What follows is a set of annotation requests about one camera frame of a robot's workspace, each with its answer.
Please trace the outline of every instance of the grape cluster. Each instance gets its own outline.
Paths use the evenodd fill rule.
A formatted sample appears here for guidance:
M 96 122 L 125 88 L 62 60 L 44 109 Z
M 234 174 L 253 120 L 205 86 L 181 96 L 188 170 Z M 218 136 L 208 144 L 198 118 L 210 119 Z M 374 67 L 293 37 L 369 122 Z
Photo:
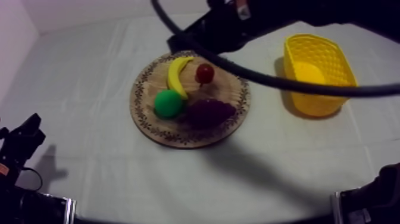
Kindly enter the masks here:
M 209 129 L 216 127 L 235 115 L 236 109 L 216 99 L 200 99 L 189 106 L 186 121 L 192 129 Z

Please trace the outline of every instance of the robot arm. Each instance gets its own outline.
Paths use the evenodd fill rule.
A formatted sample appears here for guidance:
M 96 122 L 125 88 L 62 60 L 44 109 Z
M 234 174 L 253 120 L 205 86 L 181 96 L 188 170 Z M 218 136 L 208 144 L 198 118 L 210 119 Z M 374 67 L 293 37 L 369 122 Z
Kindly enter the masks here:
M 400 40 L 400 2 L 359 0 L 208 0 L 211 10 L 185 33 L 207 50 L 232 52 L 247 42 L 296 21 L 312 26 L 354 23 Z M 172 52 L 192 49 L 177 36 L 168 40 Z

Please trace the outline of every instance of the red apple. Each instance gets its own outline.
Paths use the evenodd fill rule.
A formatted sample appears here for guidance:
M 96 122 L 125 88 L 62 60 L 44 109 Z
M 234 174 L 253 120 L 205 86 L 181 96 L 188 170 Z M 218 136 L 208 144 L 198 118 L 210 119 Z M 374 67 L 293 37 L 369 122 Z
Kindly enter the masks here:
M 209 64 L 201 64 L 196 71 L 196 81 L 203 84 L 209 84 L 214 78 L 214 68 Z

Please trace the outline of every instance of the plastic fruit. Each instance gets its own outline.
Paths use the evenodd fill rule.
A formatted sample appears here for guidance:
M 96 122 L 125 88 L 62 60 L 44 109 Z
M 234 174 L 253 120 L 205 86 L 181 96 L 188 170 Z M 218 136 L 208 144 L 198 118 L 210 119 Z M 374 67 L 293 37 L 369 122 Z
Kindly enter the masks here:
M 196 81 L 203 84 L 209 84 L 214 78 L 214 68 L 209 64 L 201 64 L 196 70 Z
M 162 118 L 171 118 L 182 110 L 183 101 L 174 90 L 163 90 L 154 99 L 154 110 Z
M 185 65 L 189 61 L 192 61 L 193 59 L 194 59 L 193 57 L 176 58 L 175 60 L 172 61 L 170 68 L 168 70 L 168 78 L 167 78 L 168 88 L 176 91 L 182 99 L 188 99 L 188 95 L 186 94 L 182 84 L 180 83 L 179 74 L 183 70 Z
M 186 110 L 186 121 L 192 129 L 216 127 L 235 115 L 236 109 L 216 99 L 200 99 Z

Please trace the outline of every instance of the green ball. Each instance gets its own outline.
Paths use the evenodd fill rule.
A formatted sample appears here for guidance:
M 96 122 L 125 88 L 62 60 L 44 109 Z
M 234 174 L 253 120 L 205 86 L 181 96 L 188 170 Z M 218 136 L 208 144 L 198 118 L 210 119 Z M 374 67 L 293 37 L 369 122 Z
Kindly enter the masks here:
M 169 118 L 181 112 L 183 101 L 174 90 L 163 90 L 154 99 L 154 109 L 158 116 Z

